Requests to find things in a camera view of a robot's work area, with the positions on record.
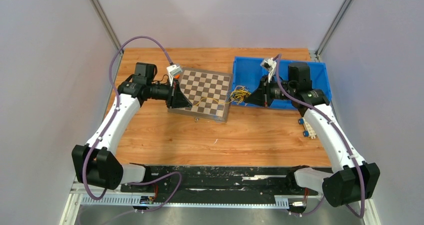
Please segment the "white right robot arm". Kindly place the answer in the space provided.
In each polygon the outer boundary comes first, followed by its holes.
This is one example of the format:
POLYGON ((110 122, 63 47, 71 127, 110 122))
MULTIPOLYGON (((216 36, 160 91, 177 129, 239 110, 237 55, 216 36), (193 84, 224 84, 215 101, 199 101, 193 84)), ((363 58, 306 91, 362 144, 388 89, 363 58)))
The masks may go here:
POLYGON ((245 99, 247 104, 269 107, 275 100, 289 100, 318 136, 331 163, 332 172, 308 166, 297 166, 285 180, 286 189, 298 194, 304 188, 323 194, 333 207, 364 202, 375 191, 380 169, 368 163, 346 137, 334 117, 330 100, 318 88, 313 88, 310 67, 306 62, 288 64, 288 79, 278 76, 279 64, 265 59, 263 75, 257 89, 245 99))

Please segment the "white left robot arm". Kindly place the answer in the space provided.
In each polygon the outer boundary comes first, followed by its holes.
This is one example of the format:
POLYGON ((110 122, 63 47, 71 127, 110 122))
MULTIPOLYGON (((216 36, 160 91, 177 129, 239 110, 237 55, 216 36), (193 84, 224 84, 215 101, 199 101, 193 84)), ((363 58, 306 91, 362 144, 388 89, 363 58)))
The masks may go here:
POLYGON ((146 174, 146 166, 121 164, 115 154, 124 131, 145 101, 162 100, 169 109, 192 107, 180 88, 180 65, 172 64, 166 70, 168 81, 160 83, 154 80, 156 65, 138 62, 134 73, 117 87, 118 95, 97 131, 84 145, 72 150, 78 182, 108 190, 131 183, 140 192, 152 188, 153 178, 146 174))

